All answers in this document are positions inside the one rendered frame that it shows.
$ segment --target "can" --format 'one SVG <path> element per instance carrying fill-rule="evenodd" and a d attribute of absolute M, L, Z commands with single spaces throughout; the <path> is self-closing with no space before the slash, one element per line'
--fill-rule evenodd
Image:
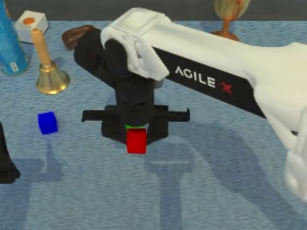
<path fill-rule="evenodd" d="M 7 75 L 25 72 L 29 61 L 4 0 L 0 0 L 0 67 Z"/>

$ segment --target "table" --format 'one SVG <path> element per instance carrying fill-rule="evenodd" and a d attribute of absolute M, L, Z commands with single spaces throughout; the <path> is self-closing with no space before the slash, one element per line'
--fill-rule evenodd
<path fill-rule="evenodd" d="M 69 88 L 43 95 L 35 88 L 38 58 L 29 70 L 0 76 L 0 121 L 11 157 L 22 173 L 0 185 L 2 230 L 305 230 L 306 205 L 283 180 L 286 151 L 266 120 L 166 81 L 156 102 L 191 111 L 189 123 L 171 123 L 170 137 L 145 157 L 102 138 L 99 122 L 81 122 L 83 110 L 115 102 L 111 88 L 73 61 L 61 34 L 107 22 L 51 22 L 52 59 L 71 77 Z M 218 22 L 179 22 L 205 31 Z M 237 22 L 242 42 L 283 46 L 306 42 L 307 22 Z M 42 136 L 37 114 L 54 111 L 59 132 Z"/>

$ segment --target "cube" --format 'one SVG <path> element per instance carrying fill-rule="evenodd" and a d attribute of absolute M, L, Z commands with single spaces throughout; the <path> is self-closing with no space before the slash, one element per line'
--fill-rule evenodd
<path fill-rule="evenodd" d="M 57 120 L 54 112 L 38 114 L 38 126 L 43 135 L 56 133 L 58 131 Z"/>
<path fill-rule="evenodd" d="M 19 40 L 27 43 L 32 43 L 31 30 L 33 28 L 38 28 L 44 33 L 48 26 L 46 15 L 33 11 L 25 11 L 15 23 Z"/>
<path fill-rule="evenodd" d="M 129 128 L 126 131 L 127 153 L 145 154 L 146 153 L 146 129 Z"/>

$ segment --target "red x logo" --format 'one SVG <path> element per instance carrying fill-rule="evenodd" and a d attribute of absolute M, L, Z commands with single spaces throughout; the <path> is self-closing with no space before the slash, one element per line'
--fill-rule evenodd
<path fill-rule="evenodd" d="M 227 93 L 232 94 L 231 85 L 227 85 L 225 82 L 222 82 L 222 86 L 223 86 L 223 91 L 226 91 Z"/>

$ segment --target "white cube with orange circle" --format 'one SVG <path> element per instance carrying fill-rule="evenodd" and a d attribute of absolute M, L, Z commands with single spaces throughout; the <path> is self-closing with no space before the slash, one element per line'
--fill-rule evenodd
<path fill-rule="evenodd" d="M 31 30 L 33 28 L 38 28 L 44 33 L 48 26 L 46 15 L 33 11 L 25 11 L 15 23 L 19 40 L 27 43 L 32 43 Z"/>

